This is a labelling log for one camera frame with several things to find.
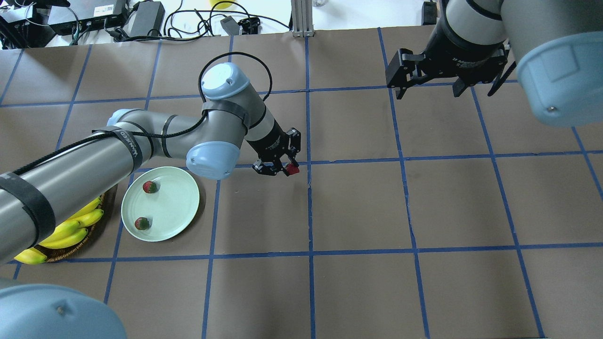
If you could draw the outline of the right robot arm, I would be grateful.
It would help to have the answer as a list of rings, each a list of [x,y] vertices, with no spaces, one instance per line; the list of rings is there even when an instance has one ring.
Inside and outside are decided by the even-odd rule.
[[[395,52],[386,85],[455,79],[459,97],[478,83],[494,95],[515,73],[543,124],[601,122],[603,22],[600,0],[448,0],[424,50]]]

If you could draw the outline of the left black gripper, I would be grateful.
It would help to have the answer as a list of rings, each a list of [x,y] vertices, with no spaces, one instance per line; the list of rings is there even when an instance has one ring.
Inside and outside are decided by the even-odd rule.
[[[252,149],[258,154],[253,163],[253,170],[264,176],[277,176],[279,172],[285,176],[295,175],[296,160],[301,150],[301,133],[296,128],[287,132],[274,127],[264,138],[252,142]]]

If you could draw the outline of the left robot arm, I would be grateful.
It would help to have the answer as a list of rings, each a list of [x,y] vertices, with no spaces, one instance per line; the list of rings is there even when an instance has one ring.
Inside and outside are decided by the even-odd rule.
[[[1,261],[34,249],[75,214],[155,156],[185,159],[213,180],[230,176],[243,141],[258,154],[262,175],[296,172],[300,132],[284,132],[245,73],[233,63],[199,75],[201,116],[116,111],[90,137],[1,175]],[[105,303],[72,288],[1,281],[3,339],[124,339]]]

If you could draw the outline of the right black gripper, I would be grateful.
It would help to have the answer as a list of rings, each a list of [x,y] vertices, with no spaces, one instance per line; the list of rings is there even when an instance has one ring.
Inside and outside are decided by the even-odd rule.
[[[478,83],[500,83],[510,50],[503,43],[477,45],[437,26],[420,53],[399,48],[385,69],[386,86],[396,99],[406,91],[435,79],[454,78],[454,98]]]

